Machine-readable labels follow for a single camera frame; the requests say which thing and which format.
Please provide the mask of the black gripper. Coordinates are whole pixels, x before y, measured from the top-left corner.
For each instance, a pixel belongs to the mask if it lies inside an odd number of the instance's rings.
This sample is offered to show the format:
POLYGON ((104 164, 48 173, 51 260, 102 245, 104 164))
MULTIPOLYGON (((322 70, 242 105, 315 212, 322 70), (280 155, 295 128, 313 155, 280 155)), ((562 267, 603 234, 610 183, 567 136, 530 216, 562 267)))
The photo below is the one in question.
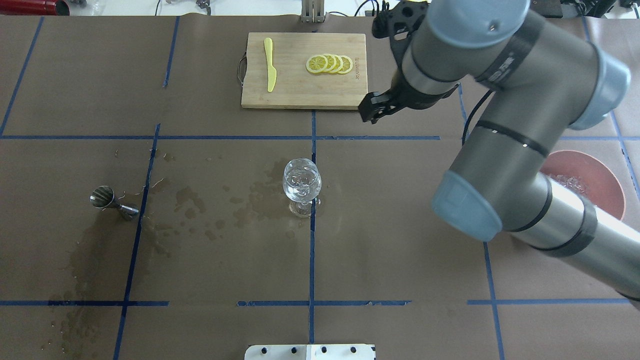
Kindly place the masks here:
POLYGON ((416 89, 401 70, 391 78, 391 86, 384 92, 369 92, 358 105, 364 123, 375 125, 382 117, 391 116, 403 109, 426 110, 440 100, 448 98, 457 88, 457 82, 443 83, 427 80, 427 89, 416 89))

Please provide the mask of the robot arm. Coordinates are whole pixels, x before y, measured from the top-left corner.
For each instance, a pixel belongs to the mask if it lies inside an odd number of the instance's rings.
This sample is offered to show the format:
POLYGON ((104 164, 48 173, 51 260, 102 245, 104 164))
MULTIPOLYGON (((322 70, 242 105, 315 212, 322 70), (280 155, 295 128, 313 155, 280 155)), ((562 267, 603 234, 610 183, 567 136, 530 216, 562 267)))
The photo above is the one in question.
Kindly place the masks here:
POLYGON ((389 39, 397 70, 359 103, 363 122, 429 109, 466 76, 492 96, 435 191, 435 214, 482 242, 507 231, 638 302, 638 231, 540 171, 566 129, 590 129, 622 102, 629 67, 528 0, 402 1, 371 32, 389 39))

